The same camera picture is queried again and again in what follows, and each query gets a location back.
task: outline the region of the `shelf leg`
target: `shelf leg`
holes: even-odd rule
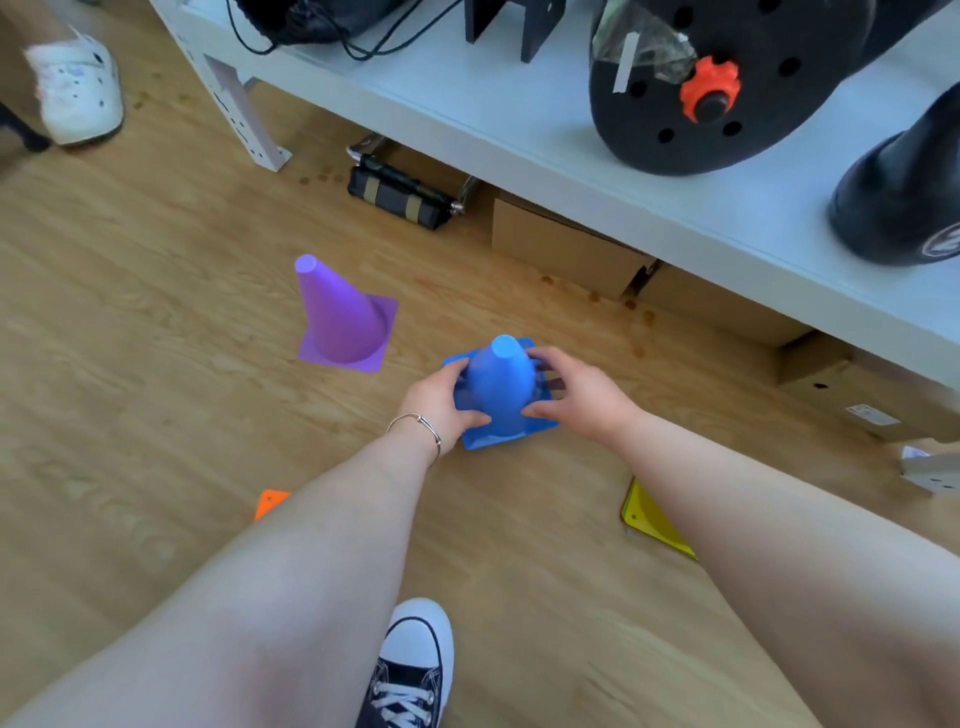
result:
[[[247,90],[238,77],[236,68],[217,61],[191,46],[188,38],[177,29],[176,13],[181,12],[180,0],[150,1],[183,55],[193,66],[200,80],[204,82],[217,108],[227,119],[237,138],[243,142],[251,159],[261,167],[266,167],[273,172],[279,171],[290,158],[290,152],[276,146],[270,133],[263,126],[250,103]]]

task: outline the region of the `cone base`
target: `cone base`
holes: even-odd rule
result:
[[[400,303],[397,299],[375,296],[372,293],[368,294],[368,296],[370,300],[373,301],[373,305],[383,314],[383,318],[387,322],[387,335],[383,339],[383,344],[381,344],[375,352],[360,361],[331,361],[317,351],[313,339],[311,339],[307,333],[303,335],[303,341],[300,342],[300,360],[308,361],[311,364],[322,364],[325,367],[355,369],[359,372],[379,372],[380,365],[383,364],[383,357],[387,353],[387,346],[390,344],[390,334],[394,330],[394,319],[396,318],[396,310],[400,307]]]
[[[524,349],[530,349],[534,345],[533,339],[517,339],[520,346]],[[456,356],[450,356],[447,359],[444,359],[444,366],[449,364],[451,361],[456,361],[457,359],[472,359],[479,349],[475,349],[472,352],[457,354]],[[453,403],[457,409],[475,409],[472,402],[470,401],[470,395],[466,387],[463,386],[464,379],[463,375],[460,376],[460,379],[457,380],[457,386],[453,389]],[[543,372],[537,372],[537,389],[534,393],[534,397],[531,401],[537,400],[552,400],[553,395],[550,393],[550,390],[546,387],[546,375]],[[491,445],[500,445],[501,443],[509,443],[513,440],[519,440],[521,437],[526,437],[527,435],[532,435],[535,432],[543,432],[546,429],[552,429],[556,427],[559,423],[555,423],[552,420],[543,420],[539,417],[524,417],[523,418],[523,429],[520,432],[516,432],[510,435],[500,435],[495,434],[492,429],[493,425],[483,425],[481,427],[471,427],[469,430],[464,432],[463,441],[464,448],[466,449],[480,449],[488,448]]]

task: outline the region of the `black sneaker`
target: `black sneaker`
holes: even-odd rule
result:
[[[391,728],[437,728],[453,680],[453,630],[430,599],[398,604],[367,700]]]

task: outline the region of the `bracelet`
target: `bracelet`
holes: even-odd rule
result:
[[[444,440],[440,436],[440,433],[437,432],[436,429],[434,429],[433,425],[427,422],[427,419],[425,417],[423,417],[422,415],[418,415],[416,412],[404,412],[402,415],[399,415],[393,418],[390,424],[387,425],[387,429],[384,430],[383,434],[387,434],[387,432],[390,432],[390,428],[396,425],[396,423],[398,423],[400,420],[402,420],[405,417],[416,417],[417,422],[419,422],[421,425],[423,425],[428,430],[430,430],[430,434],[433,435],[433,439],[437,441],[437,455],[433,458],[433,463],[430,463],[430,467],[432,468],[434,466],[434,463],[436,463],[440,459],[440,451],[441,451],[441,447],[444,445]]]

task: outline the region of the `white tape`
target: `white tape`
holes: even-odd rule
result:
[[[634,68],[634,56],[639,43],[639,33],[628,33],[623,38],[623,52],[620,54],[620,64],[616,67],[616,78],[613,79],[613,93],[624,93],[630,85],[630,72]]]

